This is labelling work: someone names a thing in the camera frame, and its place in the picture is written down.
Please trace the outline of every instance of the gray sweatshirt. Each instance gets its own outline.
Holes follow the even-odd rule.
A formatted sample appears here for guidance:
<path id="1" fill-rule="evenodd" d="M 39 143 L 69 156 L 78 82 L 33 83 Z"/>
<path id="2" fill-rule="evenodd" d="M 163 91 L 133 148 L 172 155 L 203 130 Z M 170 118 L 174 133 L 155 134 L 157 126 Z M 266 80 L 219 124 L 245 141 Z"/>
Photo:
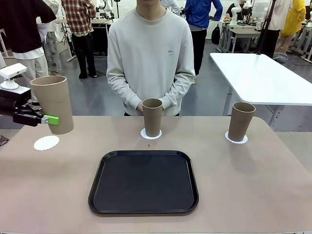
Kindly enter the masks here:
<path id="1" fill-rule="evenodd" d="M 107 66 L 108 83 L 121 96 L 126 113 L 138 116 L 141 101 L 158 98 L 165 116 L 177 115 L 195 78 L 187 22 L 168 10 L 148 21 L 134 9 L 110 28 Z"/>

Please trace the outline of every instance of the brown paper cup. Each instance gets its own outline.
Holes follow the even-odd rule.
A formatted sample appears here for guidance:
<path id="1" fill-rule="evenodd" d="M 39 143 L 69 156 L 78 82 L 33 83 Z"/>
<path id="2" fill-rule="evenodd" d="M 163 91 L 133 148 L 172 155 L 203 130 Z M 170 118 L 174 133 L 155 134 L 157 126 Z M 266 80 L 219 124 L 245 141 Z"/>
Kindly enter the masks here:
<path id="1" fill-rule="evenodd" d="M 31 81 L 31 89 L 46 115 L 59 117 L 59 125 L 49 124 L 53 134 L 61 135 L 74 128 L 67 78 L 61 76 L 41 77 Z"/>
<path id="2" fill-rule="evenodd" d="M 245 102 L 236 102 L 233 104 L 232 116 L 229 127 L 229 139 L 240 142 L 243 140 L 250 121 L 255 112 L 255 107 Z"/>
<path id="3" fill-rule="evenodd" d="M 148 137 L 156 137 L 160 132 L 162 116 L 162 102 L 159 99 L 150 98 L 143 101 L 143 115 L 145 132 Z"/>

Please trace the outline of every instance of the black tray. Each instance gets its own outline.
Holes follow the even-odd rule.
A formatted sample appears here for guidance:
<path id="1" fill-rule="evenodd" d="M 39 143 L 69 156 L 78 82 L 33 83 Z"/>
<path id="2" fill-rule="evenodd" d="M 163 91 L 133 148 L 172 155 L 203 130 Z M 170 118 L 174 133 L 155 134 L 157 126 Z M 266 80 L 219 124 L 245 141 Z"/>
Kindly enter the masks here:
<path id="1" fill-rule="evenodd" d="M 99 214 L 192 211 L 198 192 L 190 158 L 179 151 L 113 151 L 98 167 L 89 205 Z"/>

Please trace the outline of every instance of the plaid shirt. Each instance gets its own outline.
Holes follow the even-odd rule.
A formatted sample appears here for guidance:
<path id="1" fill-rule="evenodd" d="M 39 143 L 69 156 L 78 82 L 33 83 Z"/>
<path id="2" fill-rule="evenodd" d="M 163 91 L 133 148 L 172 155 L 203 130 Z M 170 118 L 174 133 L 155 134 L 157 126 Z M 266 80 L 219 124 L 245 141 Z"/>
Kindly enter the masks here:
<path id="1" fill-rule="evenodd" d="M 92 0 L 61 0 L 70 30 L 76 36 L 92 32 L 91 19 L 96 16 Z"/>

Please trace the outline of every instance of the yellow jacket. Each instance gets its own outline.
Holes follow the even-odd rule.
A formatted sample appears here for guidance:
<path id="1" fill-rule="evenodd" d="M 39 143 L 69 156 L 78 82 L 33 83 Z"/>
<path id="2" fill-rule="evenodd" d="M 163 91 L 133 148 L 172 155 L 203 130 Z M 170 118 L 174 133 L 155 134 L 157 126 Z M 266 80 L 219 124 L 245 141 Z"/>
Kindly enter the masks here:
<path id="1" fill-rule="evenodd" d="M 304 0 L 292 0 L 292 9 L 287 14 L 282 36 L 291 36 L 301 29 L 301 22 L 306 17 L 306 6 Z"/>

